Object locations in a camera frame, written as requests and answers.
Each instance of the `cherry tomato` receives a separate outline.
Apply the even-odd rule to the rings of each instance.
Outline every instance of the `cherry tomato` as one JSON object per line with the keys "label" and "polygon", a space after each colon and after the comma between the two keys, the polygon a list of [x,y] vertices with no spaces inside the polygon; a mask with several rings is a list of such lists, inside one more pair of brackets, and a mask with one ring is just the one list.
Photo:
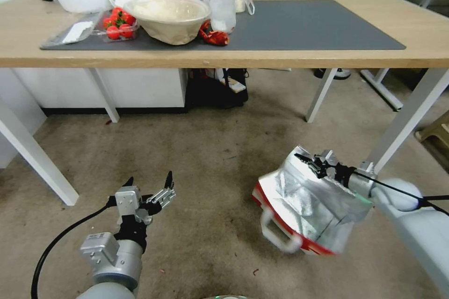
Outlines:
{"label": "cherry tomato", "polygon": [[111,14],[111,16],[109,18],[114,22],[117,22],[117,20],[119,19],[118,14]]}
{"label": "cherry tomato", "polygon": [[118,16],[121,16],[120,12],[123,12],[123,9],[121,9],[120,7],[115,7],[112,10],[112,14],[117,14]]}
{"label": "cherry tomato", "polygon": [[134,32],[132,31],[132,27],[129,24],[124,23],[123,25],[120,26],[120,34],[124,38],[132,38],[133,33]]}
{"label": "cherry tomato", "polygon": [[120,38],[120,31],[116,26],[110,26],[106,29],[106,34],[111,40],[118,40]]}
{"label": "cherry tomato", "polygon": [[103,20],[103,27],[106,29],[109,26],[114,25],[114,21],[111,20],[111,18],[106,18]]}
{"label": "cherry tomato", "polygon": [[123,12],[121,18],[123,21],[125,21],[125,23],[129,24],[130,26],[132,26],[132,24],[136,21],[136,18],[131,14],[128,14],[127,12]]}

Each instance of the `gray table mat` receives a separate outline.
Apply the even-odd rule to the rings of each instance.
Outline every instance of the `gray table mat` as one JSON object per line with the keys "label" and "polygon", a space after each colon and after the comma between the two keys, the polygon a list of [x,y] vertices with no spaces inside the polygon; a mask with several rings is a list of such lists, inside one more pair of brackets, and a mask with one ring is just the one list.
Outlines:
{"label": "gray table mat", "polygon": [[406,47],[333,0],[255,1],[255,14],[237,14],[227,46],[201,39],[172,46],[142,28],[134,40],[104,42],[100,36],[47,50],[401,50]]}

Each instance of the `plastic bag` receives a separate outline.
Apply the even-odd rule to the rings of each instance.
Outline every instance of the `plastic bag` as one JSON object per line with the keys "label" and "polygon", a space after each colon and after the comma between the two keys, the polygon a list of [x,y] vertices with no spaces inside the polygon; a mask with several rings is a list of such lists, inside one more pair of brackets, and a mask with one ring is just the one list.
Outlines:
{"label": "plastic bag", "polygon": [[248,13],[254,15],[255,6],[252,0],[235,0],[236,13],[243,13],[245,11],[245,6],[248,8]]}
{"label": "plastic bag", "polygon": [[[263,235],[284,252],[339,254],[356,222],[372,204],[333,180],[318,179],[295,157],[308,155],[297,146],[282,166],[259,178],[253,197],[262,206]],[[274,222],[288,236],[285,243],[268,224]]]}
{"label": "plastic bag", "polygon": [[213,30],[231,33],[236,24],[235,0],[204,0],[212,14],[210,23]]}

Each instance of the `paper bowl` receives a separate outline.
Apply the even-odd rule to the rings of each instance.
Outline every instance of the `paper bowl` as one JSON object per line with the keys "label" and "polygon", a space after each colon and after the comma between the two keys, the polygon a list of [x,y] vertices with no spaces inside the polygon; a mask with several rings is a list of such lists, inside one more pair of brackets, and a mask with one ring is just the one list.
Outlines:
{"label": "paper bowl", "polygon": [[195,39],[210,16],[209,6],[200,0],[135,0],[123,9],[137,18],[151,37],[173,45]]}

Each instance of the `black bag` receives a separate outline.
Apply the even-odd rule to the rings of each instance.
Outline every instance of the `black bag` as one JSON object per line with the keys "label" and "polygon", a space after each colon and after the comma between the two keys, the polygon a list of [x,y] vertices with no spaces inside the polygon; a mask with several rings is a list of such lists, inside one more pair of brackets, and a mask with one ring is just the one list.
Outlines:
{"label": "black bag", "polygon": [[205,69],[193,69],[188,79],[186,92],[186,107],[214,106],[218,108],[231,108],[243,106],[248,100],[248,90],[235,93],[229,87],[229,77],[246,86],[245,78],[248,77],[246,69],[223,69],[223,85],[218,80],[208,77]]}

